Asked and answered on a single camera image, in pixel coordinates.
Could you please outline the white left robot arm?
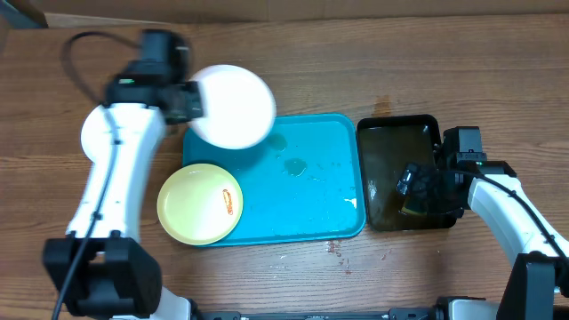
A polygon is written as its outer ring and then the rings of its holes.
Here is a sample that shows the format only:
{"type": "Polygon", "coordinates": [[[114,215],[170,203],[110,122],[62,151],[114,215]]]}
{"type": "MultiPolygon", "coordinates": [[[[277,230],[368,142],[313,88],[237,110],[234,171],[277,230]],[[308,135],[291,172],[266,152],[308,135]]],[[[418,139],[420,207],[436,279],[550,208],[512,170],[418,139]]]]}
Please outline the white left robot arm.
{"type": "Polygon", "coordinates": [[[73,40],[62,47],[66,75],[94,109],[81,130],[92,168],[66,234],[48,239],[43,264],[62,309],[93,319],[196,319],[192,300],[164,287],[157,261],[140,245],[140,214],[155,153],[171,125],[204,113],[198,85],[187,78],[190,49],[169,30],[146,29],[139,55],[103,95],[76,71],[73,40]]]}

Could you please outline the white plate with sauce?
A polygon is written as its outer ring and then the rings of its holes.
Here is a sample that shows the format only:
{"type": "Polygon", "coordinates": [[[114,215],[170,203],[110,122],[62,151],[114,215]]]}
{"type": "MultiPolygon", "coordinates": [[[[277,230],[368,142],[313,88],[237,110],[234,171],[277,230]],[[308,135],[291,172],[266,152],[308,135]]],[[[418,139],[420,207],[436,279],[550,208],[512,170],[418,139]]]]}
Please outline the white plate with sauce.
{"type": "Polygon", "coordinates": [[[98,106],[86,117],[81,130],[81,147],[94,163],[107,160],[110,153],[111,133],[105,117],[106,109],[98,106]]]}

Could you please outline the yellow green sponge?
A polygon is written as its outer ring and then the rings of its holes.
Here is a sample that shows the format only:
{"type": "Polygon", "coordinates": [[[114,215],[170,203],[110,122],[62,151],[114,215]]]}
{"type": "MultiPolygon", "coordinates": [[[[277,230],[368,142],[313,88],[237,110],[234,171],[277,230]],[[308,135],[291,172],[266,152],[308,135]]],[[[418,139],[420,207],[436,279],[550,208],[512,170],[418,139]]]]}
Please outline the yellow green sponge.
{"type": "Polygon", "coordinates": [[[421,216],[427,214],[427,209],[422,201],[408,198],[404,201],[400,212],[405,215],[421,216]]]}

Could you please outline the yellow plate with sauce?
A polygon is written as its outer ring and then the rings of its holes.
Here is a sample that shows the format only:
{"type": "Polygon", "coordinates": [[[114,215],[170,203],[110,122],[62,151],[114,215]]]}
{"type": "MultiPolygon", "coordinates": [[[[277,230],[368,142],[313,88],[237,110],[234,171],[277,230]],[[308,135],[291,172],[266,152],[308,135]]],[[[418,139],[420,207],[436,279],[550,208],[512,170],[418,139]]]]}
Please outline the yellow plate with sauce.
{"type": "Polygon", "coordinates": [[[239,222],[244,196],[236,179],[213,164],[191,164],[173,173],[161,187],[156,210],[164,230],[194,246],[213,244],[239,222]]]}

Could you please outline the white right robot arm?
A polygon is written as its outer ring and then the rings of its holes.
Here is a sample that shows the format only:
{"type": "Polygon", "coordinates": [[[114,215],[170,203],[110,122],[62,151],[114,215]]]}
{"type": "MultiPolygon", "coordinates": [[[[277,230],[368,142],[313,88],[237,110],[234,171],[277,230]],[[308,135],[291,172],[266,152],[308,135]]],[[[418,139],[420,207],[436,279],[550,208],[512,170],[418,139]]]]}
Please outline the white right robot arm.
{"type": "Polygon", "coordinates": [[[404,212],[460,218],[471,210],[492,231],[512,266],[501,301],[440,297],[430,319],[566,319],[555,303],[568,294],[568,242],[525,194],[505,161],[490,161],[476,127],[455,127],[435,163],[409,163],[397,182],[404,212]]]}

